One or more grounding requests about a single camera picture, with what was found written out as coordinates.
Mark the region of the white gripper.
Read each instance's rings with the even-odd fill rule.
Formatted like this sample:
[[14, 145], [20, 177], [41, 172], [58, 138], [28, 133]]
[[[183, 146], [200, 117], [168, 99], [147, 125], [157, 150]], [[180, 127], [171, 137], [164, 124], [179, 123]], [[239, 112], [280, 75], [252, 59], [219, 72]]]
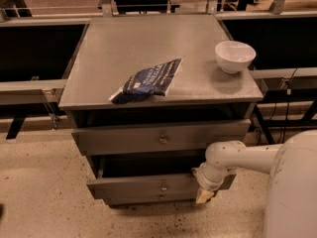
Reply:
[[213, 191], [217, 190], [229, 175], [225, 168], [217, 168], [207, 162], [202, 163], [198, 168], [192, 168], [191, 171], [200, 186], [196, 195], [197, 204], [204, 204], [211, 199], [214, 196]]

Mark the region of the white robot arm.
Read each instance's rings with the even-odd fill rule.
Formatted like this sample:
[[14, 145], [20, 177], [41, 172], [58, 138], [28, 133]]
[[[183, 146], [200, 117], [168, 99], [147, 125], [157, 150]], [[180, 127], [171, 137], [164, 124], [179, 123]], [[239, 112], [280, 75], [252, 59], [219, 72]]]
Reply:
[[199, 188], [196, 202], [214, 195], [236, 168], [269, 175], [264, 238], [317, 238], [317, 131], [296, 134], [282, 144], [248, 147], [240, 141], [216, 142], [192, 170]]

